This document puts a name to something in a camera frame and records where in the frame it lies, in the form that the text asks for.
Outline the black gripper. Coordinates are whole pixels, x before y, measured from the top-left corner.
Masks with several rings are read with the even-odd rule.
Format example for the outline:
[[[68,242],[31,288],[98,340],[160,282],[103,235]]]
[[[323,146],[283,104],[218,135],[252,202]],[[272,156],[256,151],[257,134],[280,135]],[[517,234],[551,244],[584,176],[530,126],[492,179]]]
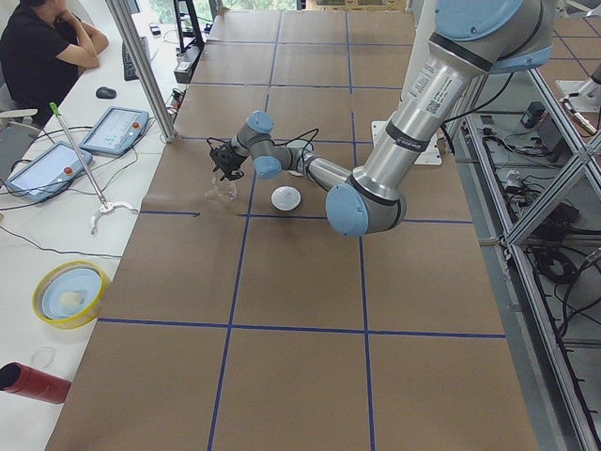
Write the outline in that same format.
[[[236,151],[228,150],[223,153],[223,175],[221,179],[234,181],[244,177],[244,172],[241,169],[244,163],[244,157],[237,154]]]

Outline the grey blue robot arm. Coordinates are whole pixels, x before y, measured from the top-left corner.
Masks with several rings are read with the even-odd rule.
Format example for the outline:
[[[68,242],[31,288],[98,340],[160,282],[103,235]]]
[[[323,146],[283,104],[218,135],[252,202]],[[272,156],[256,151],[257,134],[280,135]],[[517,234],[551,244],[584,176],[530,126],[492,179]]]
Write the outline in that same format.
[[[378,134],[366,163],[347,170],[308,147],[276,145],[273,122],[264,112],[247,117],[237,134],[210,151],[223,178],[242,177],[252,160],[261,179],[294,171],[326,190],[331,227],[361,237],[396,227],[407,206],[399,185],[426,151],[470,82],[491,73],[544,65],[551,56],[554,1],[438,1],[428,57],[405,100]]]

